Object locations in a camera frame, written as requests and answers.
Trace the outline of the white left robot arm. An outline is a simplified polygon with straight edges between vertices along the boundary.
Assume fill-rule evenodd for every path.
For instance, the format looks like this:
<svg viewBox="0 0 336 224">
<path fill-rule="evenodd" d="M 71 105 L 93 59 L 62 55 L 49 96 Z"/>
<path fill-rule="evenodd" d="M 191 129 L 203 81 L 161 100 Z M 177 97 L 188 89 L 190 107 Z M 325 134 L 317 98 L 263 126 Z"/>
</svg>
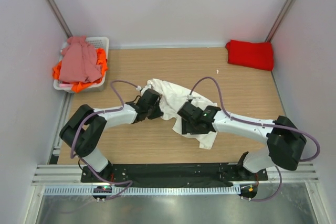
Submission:
<svg viewBox="0 0 336 224">
<path fill-rule="evenodd" d="M 147 89 L 137 101 L 127 102 L 120 108 L 99 110 L 84 104 L 61 129 L 59 136 L 71 147 L 71 155 L 77 155 L 87 165 L 87 175 L 93 175 L 100 182 L 111 182 L 113 166 L 97 147 L 103 131 L 161 117 L 160 99 L 158 92 Z"/>
</svg>

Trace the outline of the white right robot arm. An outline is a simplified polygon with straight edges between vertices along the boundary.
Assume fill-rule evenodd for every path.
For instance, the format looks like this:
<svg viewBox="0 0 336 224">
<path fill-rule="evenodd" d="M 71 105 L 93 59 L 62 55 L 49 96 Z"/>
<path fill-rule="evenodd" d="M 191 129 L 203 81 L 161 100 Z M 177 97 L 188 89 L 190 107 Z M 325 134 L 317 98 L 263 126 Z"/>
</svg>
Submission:
<svg viewBox="0 0 336 224">
<path fill-rule="evenodd" d="M 190 101 L 185 102 L 177 113 L 182 119 L 183 133 L 224 132 L 264 144 L 264 148 L 244 152 L 240 157 L 233 171 L 235 177 L 243 180 L 273 166 L 296 170 L 307 142 L 285 116 L 279 116 L 276 120 L 259 120 L 224 112 L 211 105 L 201 109 Z"/>
</svg>

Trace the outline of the white printed t-shirt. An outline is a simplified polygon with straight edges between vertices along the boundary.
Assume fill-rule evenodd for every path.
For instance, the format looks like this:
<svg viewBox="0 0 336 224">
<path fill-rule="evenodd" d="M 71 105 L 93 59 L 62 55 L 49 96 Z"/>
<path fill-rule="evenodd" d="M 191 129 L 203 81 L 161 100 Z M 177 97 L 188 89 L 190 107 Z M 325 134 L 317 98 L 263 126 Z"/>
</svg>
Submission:
<svg viewBox="0 0 336 224">
<path fill-rule="evenodd" d="M 161 95 L 160 109 L 163 112 L 163 116 L 161 118 L 166 121 L 172 118 L 176 119 L 175 124 L 172 127 L 172 130 L 175 133 L 186 138 L 197 139 L 199 141 L 199 148 L 210 150 L 213 147 L 217 136 L 217 134 L 214 132 L 199 135 L 182 135 L 182 119 L 177 114 L 177 112 L 187 101 L 187 95 L 190 94 L 190 89 L 160 79 L 148 80 L 144 88 L 140 90 L 141 94 L 143 94 L 147 89 L 153 89 Z M 211 100 L 198 94 L 197 92 L 193 92 L 192 95 L 202 97 L 201 99 L 192 100 L 192 104 L 196 107 L 201 108 L 202 110 L 205 109 L 208 105 L 217 106 L 217 103 L 212 102 Z"/>
</svg>

